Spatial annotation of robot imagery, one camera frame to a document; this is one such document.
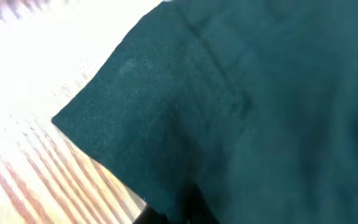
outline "wooden surface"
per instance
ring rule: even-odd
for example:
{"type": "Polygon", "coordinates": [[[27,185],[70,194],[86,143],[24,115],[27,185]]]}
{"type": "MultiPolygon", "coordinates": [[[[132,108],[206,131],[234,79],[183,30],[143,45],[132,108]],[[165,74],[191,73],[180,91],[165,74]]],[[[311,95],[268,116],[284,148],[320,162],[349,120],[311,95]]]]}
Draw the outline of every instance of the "wooden surface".
{"type": "Polygon", "coordinates": [[[0,223],[132,223],[145,203],[50,122],[158,1],[0,21],[0,223]]]}

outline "shirt sleeve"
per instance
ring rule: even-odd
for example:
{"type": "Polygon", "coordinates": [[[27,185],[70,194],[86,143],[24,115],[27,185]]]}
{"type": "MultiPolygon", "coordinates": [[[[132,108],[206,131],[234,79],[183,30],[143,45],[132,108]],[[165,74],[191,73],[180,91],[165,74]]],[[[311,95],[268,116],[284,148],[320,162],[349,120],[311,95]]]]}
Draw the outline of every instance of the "shirt sleeve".
{"type": "Polygon", "coordinates": [[[152,208],[180,223],[199,151],[180,126],[183,80],[171,72],[175,34],[161,31],[181,28],[170,15],[160,21],[163,7],[139,21],[52,123],[152,208]]]}

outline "green shirt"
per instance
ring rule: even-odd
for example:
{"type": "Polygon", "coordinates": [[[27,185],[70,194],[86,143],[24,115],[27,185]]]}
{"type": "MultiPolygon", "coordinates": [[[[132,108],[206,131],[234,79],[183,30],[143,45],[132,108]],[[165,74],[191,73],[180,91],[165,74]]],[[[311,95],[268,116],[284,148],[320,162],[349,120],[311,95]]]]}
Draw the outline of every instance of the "green shirt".
{"type": "Polygon", "coordinates": [[[163,2],[52,121],[174,223],[358,223],[358,1],[163,2]]]}

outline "dark green fabric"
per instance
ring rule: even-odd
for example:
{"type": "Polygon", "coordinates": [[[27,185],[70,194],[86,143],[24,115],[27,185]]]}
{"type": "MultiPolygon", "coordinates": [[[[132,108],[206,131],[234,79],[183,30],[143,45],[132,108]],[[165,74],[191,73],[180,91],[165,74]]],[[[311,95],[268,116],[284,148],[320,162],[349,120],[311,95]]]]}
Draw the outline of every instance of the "dark green fabric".
{"type": "Polygon", "coordinates": [[[52,121],[170,221],[358,223],[358,0],[163,2],[52,121]]]}

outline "wooden table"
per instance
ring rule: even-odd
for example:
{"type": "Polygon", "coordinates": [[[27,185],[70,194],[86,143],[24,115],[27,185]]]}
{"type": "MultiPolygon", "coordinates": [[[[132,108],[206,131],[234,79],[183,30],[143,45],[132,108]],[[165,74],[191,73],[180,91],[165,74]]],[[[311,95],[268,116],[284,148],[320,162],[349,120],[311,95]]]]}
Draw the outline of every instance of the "wooden table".
{"type": "Polygon", "coordinates": [[[0,21],[0,223],[132,223],[139,215],[145,203],[50,120],[157,4],[91,0],[0,21]]]}

